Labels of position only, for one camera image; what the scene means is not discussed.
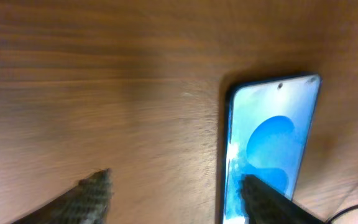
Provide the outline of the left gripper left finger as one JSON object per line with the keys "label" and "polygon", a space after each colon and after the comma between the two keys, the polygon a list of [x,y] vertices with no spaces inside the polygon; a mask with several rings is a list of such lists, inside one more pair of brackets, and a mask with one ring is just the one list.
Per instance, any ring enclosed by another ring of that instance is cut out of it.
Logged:
{"label": "left gripper left finger", "polygon": [[12,224],[104,224],[111,198],[111,170],[99,170]]}

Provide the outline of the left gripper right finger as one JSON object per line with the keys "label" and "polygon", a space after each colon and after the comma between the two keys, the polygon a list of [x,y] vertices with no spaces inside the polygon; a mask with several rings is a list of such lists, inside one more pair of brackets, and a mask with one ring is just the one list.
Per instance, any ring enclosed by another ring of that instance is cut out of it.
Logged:
{"label": "left gripper right finger", "polygon": [[241,196],[251,224],[324,224],[254,175],[242,180]]}

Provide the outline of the blue Galaxy smartphone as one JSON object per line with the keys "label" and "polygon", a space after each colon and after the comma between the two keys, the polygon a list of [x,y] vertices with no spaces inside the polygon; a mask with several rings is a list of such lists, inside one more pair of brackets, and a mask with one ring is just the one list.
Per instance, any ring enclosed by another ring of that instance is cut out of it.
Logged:
{"label": "blue Galaxy smartphone", "polygon": [[303,73],[230,87],[220,223],[250,222],[240,195],[245,175],[293,198],[321,81],[317,73]]}

